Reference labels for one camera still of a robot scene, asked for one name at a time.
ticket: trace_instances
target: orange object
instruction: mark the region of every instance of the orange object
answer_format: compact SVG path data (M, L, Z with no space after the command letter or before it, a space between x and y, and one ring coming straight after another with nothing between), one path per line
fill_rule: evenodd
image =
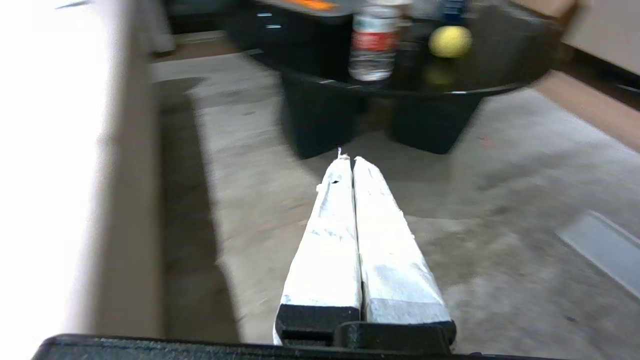
M302 5L304 7L313 9L313 10L331 10L335 8L336 4L328 3L322 0L288 0L292 3L296 3L298 5Z

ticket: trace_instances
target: table leg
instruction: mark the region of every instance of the table leg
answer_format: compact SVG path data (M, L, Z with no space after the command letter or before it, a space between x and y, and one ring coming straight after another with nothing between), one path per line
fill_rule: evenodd
M280 122L285 138L301 159L351 141L364 98L282 76Z
M405 145L435 154L448 153L469 123L476 96L450 99L399 100L391 121L391 136Z

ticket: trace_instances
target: table top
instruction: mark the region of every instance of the table top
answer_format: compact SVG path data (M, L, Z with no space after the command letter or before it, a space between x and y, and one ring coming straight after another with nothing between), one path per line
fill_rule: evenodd
M512 5L486 6L466 20L473 43L461 58L428 51L428 37L443 25L414 19L409 40L399 43L392 75L358 81L348 72L353 17L327 21L240 0L227 13L225 30L235 46L284 77L380 97L489 96L526 86L550 68L560 31L550 21Z

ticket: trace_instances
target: black table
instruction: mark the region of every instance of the black table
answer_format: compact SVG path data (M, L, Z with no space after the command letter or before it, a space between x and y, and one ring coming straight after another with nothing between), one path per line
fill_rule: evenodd
M553 22L512 4L487 6L465 24L471 50L457 60L429 54L426 42L441 26L415 19L399 44L393 74L361 82L349 76L353 17L334 21L240 0L226 14L232 43L280 73L280 121L301 158L349 142L355 119L372 98L396 103L389 133L396 141L437 154L451 150L483 98L531 84L550 68L560 43Z

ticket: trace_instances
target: red label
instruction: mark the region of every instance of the red label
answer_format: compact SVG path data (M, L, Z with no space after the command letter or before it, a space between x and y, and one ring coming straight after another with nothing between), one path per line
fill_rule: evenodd
M353 32L353 47L366 51L389 51L396 44L396 34Z

